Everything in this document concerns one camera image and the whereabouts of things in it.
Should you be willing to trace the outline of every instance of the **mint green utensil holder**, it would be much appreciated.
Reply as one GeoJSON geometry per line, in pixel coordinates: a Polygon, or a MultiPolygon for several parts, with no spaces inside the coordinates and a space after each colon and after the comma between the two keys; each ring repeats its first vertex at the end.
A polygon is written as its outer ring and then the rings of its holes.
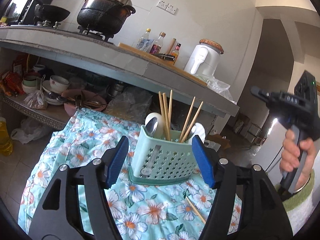
{"type": "Polygon", "coordinates": [[[137,184],[159,186],[188,180],[197,164],[191,145],[175,142],[180,134],[180,131],[171,130],[173,141],[152,138],[142,125],[129,167],[130,180],[137,184]]]}

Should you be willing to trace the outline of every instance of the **green sleeve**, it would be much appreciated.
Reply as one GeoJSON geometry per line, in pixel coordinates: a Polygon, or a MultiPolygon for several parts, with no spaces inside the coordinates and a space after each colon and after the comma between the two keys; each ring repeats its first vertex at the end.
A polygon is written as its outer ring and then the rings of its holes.
{"type": "Polygon", "coordinates": [[[291,198],[283,201],[283,206],[285,211],[289,212],[290,210],[299,206],[302,202],[304,202],[307,197],[312,193],[312,189],[315,183],[315,172],[312,170],[310,174],[310,180],[305,185],[305,187],[299,191],[297,194],[293,195],[291,198]]]}

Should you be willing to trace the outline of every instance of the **floral tablecloth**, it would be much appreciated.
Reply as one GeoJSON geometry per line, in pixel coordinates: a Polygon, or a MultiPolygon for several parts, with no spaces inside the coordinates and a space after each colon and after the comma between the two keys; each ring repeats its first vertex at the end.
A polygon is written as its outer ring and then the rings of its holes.
{"type": "MultiPolygon", "coordinates": [[[[181,184],[157,187],[130,182],[128,166],[132,161],[139,132],[140,125],[137,123],[86,108],[71,117],[62,131],[52,134],[49,144],[27,180],[18,220],[22,229],[28,232],[37,204],[60,165],[66,163],[71,168],[84,166],[101,157],[105,150],[115,147],[120,138],[126,135],[129,139],[127,158],[116,184],[105,190],[122,238],[198,239],[204,224],[185,197],[207,218],[215,190],[204,183],[198,168],[188,181],[181,184]]],[[[84,229],[92,234],[84,186],[79,186],[79,203],[84,229]]],[[[240,212],[241,200],[236,196],[229,233],[237,230],[240,212]]]]}

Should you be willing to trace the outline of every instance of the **cooking pot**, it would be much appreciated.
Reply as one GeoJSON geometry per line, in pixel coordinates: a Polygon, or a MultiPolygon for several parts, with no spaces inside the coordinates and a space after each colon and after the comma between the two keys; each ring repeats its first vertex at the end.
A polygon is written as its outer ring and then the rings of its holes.
{"type": "Polygon", "coordinates": [[[35,17],[43,21],[50,21],[51,23],[62,22],[70,14],[70,12],[64,8],[44,4],[42,0],[35,1],[39,3],[35,7],[35,17]]]}
{"type": "Polygon", "coordinates": [[[117,34],[135,12],[131,0],[85,0],[77,22],[97,32],[117,34]]]}

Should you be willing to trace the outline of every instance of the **finger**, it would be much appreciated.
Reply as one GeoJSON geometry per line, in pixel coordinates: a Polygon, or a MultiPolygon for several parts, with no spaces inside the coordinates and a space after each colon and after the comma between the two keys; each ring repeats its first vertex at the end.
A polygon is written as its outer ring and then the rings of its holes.
{"type": "Polygon", "coordinates": [[[285,137],[289,140],[294,140],[294,132],[292,130],[287,130],[286,133],[285,133],[285,137]]]}
{"type": "Polygon", "coordinates": [[[292,172],[293,167],[290,163],[286,162],[285,160],[281,160],[280,162],[280,169],[286,172],[292,172]]]}
{"type": "Polygon", "coordinates": [[[284,139],[282,143],[285,150],[292,153],[296,157],[300,156],[300,150],[299,147],[290,139],[284,139]]]}
{"type": "Polygon", "coordinates": [[[281,154],[282,159],[285,160],[286,162],[290,163],[291,166],[293,166],[294,168],[298,168],[299,167],[299,160],[296,156],[294,156],[293,154],[291,154],[290,152],[288,152],[287,150],[284,150],[281,154]]]}
{"type": "Polygon", "coordinates": [[[307,151],[308,155],[316,157],[316,147],[311,138],[301,141],[300,148],[307,151]]]}

